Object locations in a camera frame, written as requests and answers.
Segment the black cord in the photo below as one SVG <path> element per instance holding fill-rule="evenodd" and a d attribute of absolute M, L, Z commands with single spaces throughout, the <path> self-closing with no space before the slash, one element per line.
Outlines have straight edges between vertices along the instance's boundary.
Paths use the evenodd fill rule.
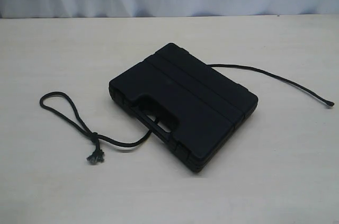
<path fill-rule="evenodd" d="M 60 113 L 59 111 L 55 110 L 54 108 L 52 108 L 50 106 L 46 106 L 43 103 L 46 99 L 51 98 L 51 97 L 55 97 L 55 96 L 61 96 L 61 97 L 65 98 L 68 101 L 68 103 L 70 104 L 70 106 L 72 107 L 72 109 L 74 111 L 76 119 L 81 124 L 82 128 L 77 123 L 75 123 L 74 121 L 72 121 L 71 119 L 69 119 L 68 117 L 66 117 L 62 113 Z M 87 125 L 84 123 L 84 121 L 80 118 L 78 110 L 76 109 L 76 106 L 75 106 L 74 102 L 71 100 L 71 98 L 66 93 L 63 93 L 63 92 L 51 92 L 51 93 L 45 94 L 40 99 L 40 106 L 43 109 L 46 109 L 46 110 L 52 112 L 53 114 L 57 115 L 58 117 L 60 117 L 64 121 L 68 122 L 75 129 L 77 129 L 82 135 L 84 135 L 84 136 L 86 136 L 86 137 L 88 137 L 90 139 L 90 141 L 95 145 L 95 150 L 94 150 L 94 152 L 90 156 L 87 157 L 87 160 L 92 165 L 95 165 L 98 162 L 104 162 L 104 152 L 100 148 L 100 141 L 99 141 L 99 139 L 102 139 L 102 140 L 104 140 L 104 141 L 106 141 L 108 143 L 111 143 L 111 144 L 115 145 L 115 146 L 130 148 L 130 147 L 135 147 L 135 146 L 138 146 L 138 145 L 142 144 L 151 135 L 151 131 L 148 130 L 147 133 L 141 139 L 139 139 L 138 141 L 133 142 L 133 143 L 124 143 L 124 142 L 115 141 L 114 139 L 111 139 L 111 138 L 106 137 L 104 135 L 98 134 L 96 132 L 92 132 L 87 127 Z"/>
<path fill-rule="evenodd" d="M 219 68 L 236 68 L 236 69 L 246 69 L 246 70 L 252 70 L 252 71 L 255 71 L 255 72 L 259 72 L 259 73 L 262 73 L 262 74 L 265 74 L 267 76 L 270 76 L 270 77 L 273 77 L 275 79 L 278 79 L 280 81 L 283 81 L 285 83 L 288 83 L 288 84 L 291 84 L 291 85 L 294 85 L 296 86 L 297 88 L 301 89 L 301 90 L 304 90 L 305 92 L 309 93 L 310 95 L 312 95 L 313 97 L 321 100 L 322 102 L 324 102 L 326 105 L 328 106 L 334 106 L 334 102 L 332 101 L 328 101 L 322 97 L 320 97 L 318 94 L 316 94 L 315 92 L 311 91 L 310 89 L 307 89 L 306 87 L 303 87 L 302 85 L 299 85 L 289 79 L 286 79 L 286 78 L 283 78 L 283 77 L 280 77 L 278 75 L 275 75 L 275 74 L 272 74 L 272 73 L 269 73 L 265 70 L 262 70 L 262 69 L 257 69 L 257 68 L 254 68 L 254 67 L 250 67 L 250 66 L 243 66 L 243 65 L 237 65 L 237 64 L 209 64 L 208 66 L 212 67 L 212 68 L 215 68 L 215 67 L 219 67 Z"/>

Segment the black plastic case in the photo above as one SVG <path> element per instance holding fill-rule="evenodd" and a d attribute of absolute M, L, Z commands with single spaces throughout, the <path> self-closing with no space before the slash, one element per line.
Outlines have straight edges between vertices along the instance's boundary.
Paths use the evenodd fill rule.
<path fill-rule="evenodd" d="M 245 87 L 173 43 L 111 80 L 109 90 L 193 172 L 202 170 L 258 103 Z"/>

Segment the white table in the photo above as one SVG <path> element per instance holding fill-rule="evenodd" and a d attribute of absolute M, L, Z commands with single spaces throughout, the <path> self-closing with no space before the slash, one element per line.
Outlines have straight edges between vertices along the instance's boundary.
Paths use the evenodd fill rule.
<path fill-rule="evenodd" d="M 338 15 L 0 20 L 0 223 L 338 223 L 339 109 L 275 79 L 218 69 L 259 104 L 198 175 L 155 136 L 103 144 L 105 163 L 88 165 L 93 145 L 39 106 L 64 91 L 93 131 L 133 142 L 146 129 L 108 82 L 168 42 L 338 103 L 338 37 Z"/>

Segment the black rope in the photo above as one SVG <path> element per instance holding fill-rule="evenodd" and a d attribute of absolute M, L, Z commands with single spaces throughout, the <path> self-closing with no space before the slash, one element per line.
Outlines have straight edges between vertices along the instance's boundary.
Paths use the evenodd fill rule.
<path fill-rule="evenodd" d="M 70 104 L 70 106 L 72 107 L 75 117 L 78 120 L 78 122 L 80 123 L 80 125 L 82 127 L 80 127 L 77 123 L 75 123 L 74 121 L 72 121 L 71 119 L 69 119 L 68 117 L 66 117 L 65 115 L 63 115 L 62 113 L 60 113 L 59 111 L 55 110 L 54 108 L 50 107 L 50 106 L 46 106 L 43 102 L 51 97 L 55 97 L 55 96 L 61 96 L 63 98 L 65 98 L 68 103 Z M 124 142 L 119 142 L 119 141 L 115 141 L 114 139 L 111 139 L 109 137 L 106 137 L 104 135 L 98 134 L 96 132 L 92 132 L 87 125 L 85 124 L 85 122 L 80 118 L 78 110 L 76 109 L 76 106 L 74 104 L 74 102 L 71 100 L 71 98 L 63 92 L 51 92 L 48 94 L 45 94 L 43 97 L 41 97 L 40 99 L 40 106 L 43 109 L 46 109 L 50 112 L 52 112 L 53 114 L 57 115 L 58 117 L 60 117 L 61 119 L 63 119 L 64 121 L 68 122 L 70 125 L 72 125 L 75 129 L 77 129 L 82 135 L 88 137 L 90 139 L 90 141 L 95 145 L 95 150 L 94 152 L 87 157 L 87 160 L 89 163 L 91 163 L 92 165 L 97 164 L 98 162 L 104 162 L 104 152 L 101 150 L 100 148 L 100 141 L 99 139 L 102 139 L 108 143 L 111 143 L 115 146 L 120 146 L 120 147 L 135 147 L 135 146 L 139 146 L 140 144 L 142 144 L 143 142 L 146 141 L 147 138 L 149 138 L 149 136 L 151 135 L 151 131 L 148 130 L 147 133 L 138 141 L 133 142 L 133 143 L 124 143 Z"/>
<path fill-rule="evenodd" d="M 286 78 L 283 78 L 283 77 L 280 77 L 278 75 L 275 75 L 275 74 L 272 74 L 272 73 L 269 73 L 265 70 L 262 70 L 262 69 L 257 69 L 257 68 L 254 68 L 254 67 L 250 67 L 250 66 L 243 66 L 243 65 L 237 65 L 237 64 L 209 64 L 210 67 L 212 68 L 215 68 L 215 67 L 219 67 L 219 68 L 236 68 L 236 69 L 246 69 L 246 70 L 252 70 L 252 71 L 255 71 L 255 72 L 259 72 L 259 73 L 262 73 L 262 74 L 265 74 L 267 76 L 270 76 L 270 77 L 273 77 L 275 79 L 278 79 L 280 81 L 283 81 L 285 83 L 288 83 L 288 84 L 291 84 L 291 85 L 294 85 L 296 86 L 297 88 L 309 93 L 310 95 L 312 95 L 313 97 L 321 100 L 322 102 L 324 102 L 326 105 L 328 106 L 334 106 L 334 102 L 332 101 L 328 101 L 322 97 L 320 97 L 318 94 L 316 94 L 315 92 L 311 91 L 310 89 L 307 89 L 306 87 L 303 87 L 302 85 L 299 85 L 289 79 L 286 79 Z"/>

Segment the table surface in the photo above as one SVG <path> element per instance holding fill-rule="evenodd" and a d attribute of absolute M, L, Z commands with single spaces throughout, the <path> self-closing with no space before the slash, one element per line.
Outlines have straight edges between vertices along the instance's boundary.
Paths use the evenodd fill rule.
<path fill-rule="evenodd" d="M 93 131 L 136 141 L 146 129 L 108 82 L 168 42 L 338 102 L 338 36 L 339 15 L 0 20 L 0 222 L 338 224 L 339 109 L 265 75 L 218 69 L 259 104 L 198 175 L 155 136 L 103 144 L 91 166 L 90 141 L 39 106 L 63 91 Z"/>

